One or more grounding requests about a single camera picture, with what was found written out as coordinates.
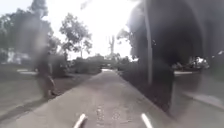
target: concrete path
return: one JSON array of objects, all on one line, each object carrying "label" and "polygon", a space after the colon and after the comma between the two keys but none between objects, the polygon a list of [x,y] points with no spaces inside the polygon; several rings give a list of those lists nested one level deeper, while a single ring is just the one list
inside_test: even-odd
[{"label": "concrete path", "polygon": [[145,128],[145,113],[153,128],[177,124],[112,71],[105,71],[49,101],[36,110],[2,124],[3,128],[72,128],[78,117],[88,116],[86,128]]},{"label": "concrete path", "polygon": [[224,86],[201,74],[176,80],[171,115],[186,128],[223,128]]}]

